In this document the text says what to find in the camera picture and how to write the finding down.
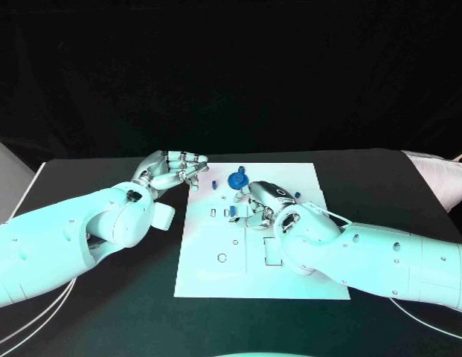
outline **table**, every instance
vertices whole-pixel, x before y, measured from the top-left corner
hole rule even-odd
[[[130,180],[143,158],[47,163],[18,214]],[[462,243],[407,155],[387,149],[211,155],[212,162],[313,162],[329,209],[356,222]],[[60,313],[16,356],[462,356],[462,340],[425,327],[389,299],[351,289],[352,300],[175,298],[188,185],[160,202],[176,210],[168,232],[113,254],[80,278]],[[0,337],[61,290],[0,309]],[[462,335],[462,314],[402,301],[425,321]],[[29,332],[3,344],[8,350]]]

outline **small part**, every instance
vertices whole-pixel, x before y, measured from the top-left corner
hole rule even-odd
[[[244,186],[250,184],[250,178],[247,177],[244,166],[238,168],[237,173],[231,174],[228,178],[228,183],[234,190],[240,190]]]

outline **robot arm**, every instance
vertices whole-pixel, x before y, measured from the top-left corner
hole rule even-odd
[[[251,184],[250,202],[267,192],[264,186]],[[375,295],[462,311],[461,244],[353,223],[312,202],[271,211],[268,226],[274,226],[283,247],[283,262],[296,273],[310,275],[319,270],[336,282]],[[338,226],[325,213],[348,224]]]
[[[175,209],[155,199],[183,181],[196,190],[196,174],[204,171],[205,156],[158,151],[142,162],[132,182],[0,225],[0,307],[68,283],[110,254],[133,247],[150,226],[168,230]]]

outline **black curtain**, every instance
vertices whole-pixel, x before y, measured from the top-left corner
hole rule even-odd
[[[0,140],[51,158],[462,152],[462,1],[0,2]]]

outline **white board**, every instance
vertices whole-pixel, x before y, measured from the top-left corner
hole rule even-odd
[[[199,175],[199,191],[191,191],[181,249],[175,296],[181,298],[284,298],[349,300],[348,287],[316,271],[309,277],[283,264],[273,229],[254,231],[230,225],[251,215],[247,198],[234,203],[228,185],[241,164],[211,163]],[[313,164],[243,164],[251,181],[268,181],[293,195],[327,208]]]

